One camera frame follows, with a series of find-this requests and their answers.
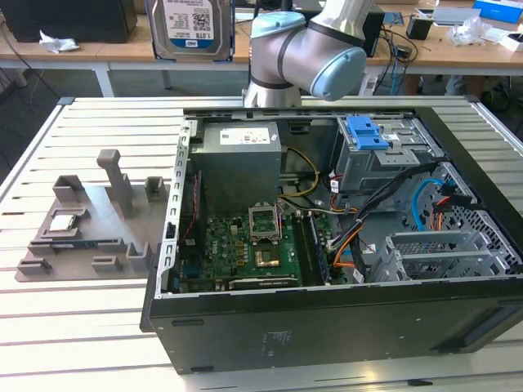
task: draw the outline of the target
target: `label sticker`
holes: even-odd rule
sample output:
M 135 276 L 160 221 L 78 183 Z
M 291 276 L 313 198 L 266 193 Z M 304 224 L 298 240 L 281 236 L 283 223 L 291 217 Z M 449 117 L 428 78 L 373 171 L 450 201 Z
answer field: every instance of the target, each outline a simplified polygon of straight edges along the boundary
M 269 145 L 269 128 L 225 128 L 220 145 Z
M 364 281 L 363 275 L 356 268 L 354 268 L 354 273 L 352 274 L 352 276 L 354 276 L 354 279 L 356 279 L 356 282 L 363 283 L 363 281 Z
M 261 337 L 261 356 L 275 357 L 277 354 L 285 355 L 288 352 L 292 331 L 266 332 Z
M 362 249 L 361 253 L 363 253 L 364 255 L 376 253 L 376 244 L 370 243 L 369 245 L 365 245 L 365 249 Z
M 382 138 L 383 138 L 384 140 L 399 140 L 399 139 L 400 139 L 400 138 L 398 137 L 398 135 L 395 134 L 395 133 L 384 133 L 384 134 L 382 135 Z
M 334 192 L 335 194 L 339 194 L 340 193 L 340 189 L 339 189 L 337 180 L 331 180 L 330 181 L 330 190 L 332 192 Z
M 163 0 L 170 39 L 185 40 L 186 47 L 199 47 L 195 39 L 214 39 L 212 4 L 209 0 Z
M 51 247 L 56 249 L 73 249 L 74 245 L 72 243 L 53 243 Z

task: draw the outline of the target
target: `open computer tower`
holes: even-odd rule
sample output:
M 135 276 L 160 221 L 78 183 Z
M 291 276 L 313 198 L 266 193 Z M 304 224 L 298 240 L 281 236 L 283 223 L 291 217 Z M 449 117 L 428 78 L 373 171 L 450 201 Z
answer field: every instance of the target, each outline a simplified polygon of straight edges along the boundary
M 144 317 L 180 374 L 472 352 L 522 223 L 432 109 L 188 109 Z

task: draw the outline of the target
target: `silver robot arm segment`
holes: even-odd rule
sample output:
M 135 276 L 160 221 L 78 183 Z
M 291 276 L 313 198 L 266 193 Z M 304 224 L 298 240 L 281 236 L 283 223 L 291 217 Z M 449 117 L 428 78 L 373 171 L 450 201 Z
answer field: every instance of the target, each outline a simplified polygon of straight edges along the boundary
M 346 95 L 364 72 L 363 23 L 372 0 L 328 0 L 305 27 L 297 12 L 253 21 L 251 82 L 245 107 L 301 105 L 299 89 L 326 101 Z

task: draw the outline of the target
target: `power supply label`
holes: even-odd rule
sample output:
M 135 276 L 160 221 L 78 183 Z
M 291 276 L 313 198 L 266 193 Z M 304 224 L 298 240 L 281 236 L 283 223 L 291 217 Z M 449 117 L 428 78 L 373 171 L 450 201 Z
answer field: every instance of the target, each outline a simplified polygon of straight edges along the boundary
M 269 128 L 225 128 L 220 131 L 221 145 L 269 145 Z
M 163 0 L 165 25 L 177 47 L 206 48 L 214 39 L 212 4 L 209 0 Z

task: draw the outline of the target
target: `hard drive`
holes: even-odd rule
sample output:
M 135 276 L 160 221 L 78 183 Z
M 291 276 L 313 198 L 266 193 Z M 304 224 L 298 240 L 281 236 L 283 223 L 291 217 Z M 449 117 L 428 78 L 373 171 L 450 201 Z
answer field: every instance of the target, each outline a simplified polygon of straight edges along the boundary
M 233 0 L 145 0 L 157 59 L 231 61 Z

